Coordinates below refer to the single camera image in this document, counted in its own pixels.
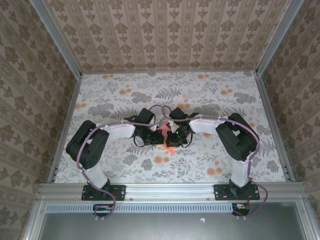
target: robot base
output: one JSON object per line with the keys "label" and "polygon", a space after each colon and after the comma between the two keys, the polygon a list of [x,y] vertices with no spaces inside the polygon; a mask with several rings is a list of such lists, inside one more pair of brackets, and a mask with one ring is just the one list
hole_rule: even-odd
{"label": "robot base", "polygon": [[[109,193],[114,195],[116,201],[124,201],[126,196],[126,185],[110,185]],[[85,185],[82,190],[82,201],[112,201],[112,198],[104,192],[94,189],[90,185]]]}
{"label": "robot base", "polygon": [[215,184],[213,189],[216,201],[248,200],[248,196],[250,200],[260,200],[258,186],[251,182],[243,187],[238,187],[230,179],[229,184]]}

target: aluminum rail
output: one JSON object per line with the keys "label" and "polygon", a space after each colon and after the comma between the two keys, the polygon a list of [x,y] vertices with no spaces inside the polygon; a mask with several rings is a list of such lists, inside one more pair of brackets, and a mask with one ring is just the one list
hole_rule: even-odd
{"label": "aluminum rail", "polygon": [[[237,203],[241,200],[216,201],[214,185],[221,183],[128,183],[126,185],[125,202],[134,203]],[[268,193],[269,203],[296,202],[307,199],[302,182],[260,182]],[[90,203],[82,201],[84,183],[43,183],[38,190],[36,202],[46,203]],[[265,192],[259,188],[262,202]]]}

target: metal corner post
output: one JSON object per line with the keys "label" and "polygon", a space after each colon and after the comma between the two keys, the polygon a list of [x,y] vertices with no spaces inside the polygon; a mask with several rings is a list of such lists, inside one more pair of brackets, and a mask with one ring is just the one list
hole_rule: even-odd
{"label": "metal corner post", "polygon": [[302,223],[303,230],[308,240],[320,240],[320,230],[315,219],[314,211],[308,201],[296,202],[296,208]]}
{"label": "metal corner post", "polygon": [[291,0],[289,2],[278,26],[264,50],[264,53],[262,54],[262,57],[259,60],[258,65],[256,66],[258,73],[261,75],[267,68],[272,56],[275,54],[303,2],[304,0]]}
{"label": "metal corner post", "polygon": [[260,93],[260,97],[261,97],[261,101],[262,101],[262,104],[263,104],[263,107],[265,110],[266,118],[269,122],[269,126],[270,126],[271,134],[272,134],[272,137],[274,140],[274,144],[275,144],[276,149],[278,151],[279,159],[282,163],[285,164],[286,169],[288,171],[290,181],[294,182],[296,180],[295,176],[294,176],[294,172],[291,168],[291,164],[288,159],[288,155],[287,155],[287,152],[285,149],[284,142],[282,141],[282,138],[280,135],[277,121],[276,121],[274,112],[272,110],[271,103],[268,98],[267,90],[266,90],[265,84],[263,82],[262,76],[260,74],[256,75],[255,81],[256,81],[256,85],[257,85],[259,93]]}
{"label": "metal corner post", "polygon": [[66,143],[66,139],[67,139],[67,136],[68,136],[68,130],[69,130],[69,126],[70,126],[70,123],[71,123],[72,115],[73,115],[74,110],[75,110],[78,94],[79,94],[79,91],[80,91],[81,82],[82,82],[82,79],[80,78],[78,81],[76,81],[75,86],[74,86],[74,90],[73,90],[73,94],[72,94],[71,101],[70,101],[70,104],[69,104],[68,112],[66,113],[66,116],[65,116],[63,128],[62,128],[62,131],[61,131],[61,135],[60,135],[59,142],[58,142],[58,145],[57,145],[57,148],[56,148],[56,151],[55,151],[55,155],[54,155],[54,158],[53,158],[53,162],[52,162],[52,165],[51,165],[51,170],[50,170],[49,177],[48,177],[48,180],[47,180],[48,183],[51,183],[53,181],[53,179],[54,179],[55,172],[56,172],[57,167],[58,167],[58,165],[60,163],[60,160],[61,160],[61,157],[62,157],[62,153],[63,153],[64,148],[65,148],[65,143]]}
{"label": "metal corner post", "polygon": [[54,43],[56,44],[59,52],[62,54],[64,60],[68,64],[70,70],[72,71],[75,79],[78,81],[81,78],[81,69],[77,64],[71,50],[69,49],[62,33],[59,31],[54,19],[52,18],[50,11],[47,9],[44,0],[30,0],[34,9],[38,13],[41,21],[43,22],[45,28],[50,33]]}

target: floral tablecloth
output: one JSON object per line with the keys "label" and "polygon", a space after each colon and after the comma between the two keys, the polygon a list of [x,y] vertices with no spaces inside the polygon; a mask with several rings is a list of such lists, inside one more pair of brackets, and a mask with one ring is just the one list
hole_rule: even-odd
{"label": "floral tablecloth", "polygon": [[[188,115],[239,113],[258,133],[261,150],[252,162],[258,182],[285,181],[253,72],[119,73],[82,76],[66,145],[85,120],[117,122],[152,105],[180,107]],[[152,110],[157,119],[161,109]],[[197,133],[188,148],[137,147],[132,138],[108,142],[99,162],[112,183],[227,182],[232,158],[218,135]],[[85,183],[64,151],[56,183]]]}

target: black cable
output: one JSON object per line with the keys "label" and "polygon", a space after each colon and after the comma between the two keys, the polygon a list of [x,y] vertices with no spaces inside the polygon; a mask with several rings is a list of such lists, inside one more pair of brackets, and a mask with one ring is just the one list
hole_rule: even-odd
{"label": "black cable", "polygon": [[139,147],[139,148],[142,148],[142,147],[144,147],[146,144],[143,144],[142,146],[139,146],[137,143],[136,143],[136,136],[134,136],[133,137],[133,142],[134,142],[134,144],[137,146],[137,147]]}
{"label": "black cable", "polygon": [[181,147],[182,147],[182,148],[184,148],[184,149],[185,149],[185,148],[187,148],[187,147],[189,147],[189,146],[190,146],[190,144],[192,143],[192,138],[193,138],[193,136],[194,136],[194,134],[193,134],[193,133],[191,133],[190,142],[187,144],[187,146],[183,146],[183,145],[182,145],[182,143],[181,143]]}

